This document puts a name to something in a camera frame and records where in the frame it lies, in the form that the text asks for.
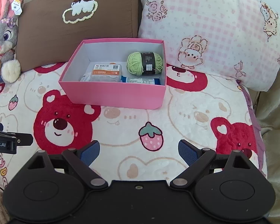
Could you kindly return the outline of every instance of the bunny eye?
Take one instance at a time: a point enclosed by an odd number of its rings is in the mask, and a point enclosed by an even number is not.
[[[3,35],[4,40],[9,40],[11,38],[11,31],[7,30],[5,31],[5,34]]]

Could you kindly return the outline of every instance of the green yarn ball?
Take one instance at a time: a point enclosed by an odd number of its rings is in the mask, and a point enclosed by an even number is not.
[[[159,54],[153,54],[155,55],[155,74],[159,74],[163,69],[163,60]],[[143,66],[140,52],[134,52],[129,55],[129,57],[127,58],[127,70],[133,75],[142,75]]]

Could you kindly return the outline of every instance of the pink gingham pillow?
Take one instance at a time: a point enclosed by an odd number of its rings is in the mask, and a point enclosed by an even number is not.
[[[167,63],[267,91],[280,68],[280,15],[259,0],[141,0],[138,37],[165,41]]]

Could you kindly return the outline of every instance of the brown pillow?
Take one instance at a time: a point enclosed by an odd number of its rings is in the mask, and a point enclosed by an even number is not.
[[[18,23],[16,58],[22,71],[28,71],[68,61],[84,39],[136,38],[138,0],[32,0]]]

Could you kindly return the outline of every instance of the black yarn label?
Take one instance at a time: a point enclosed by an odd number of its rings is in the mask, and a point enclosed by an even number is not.
[[[141,53],[143,73],[142,75],[155,74],[155,55],[154,53]]]

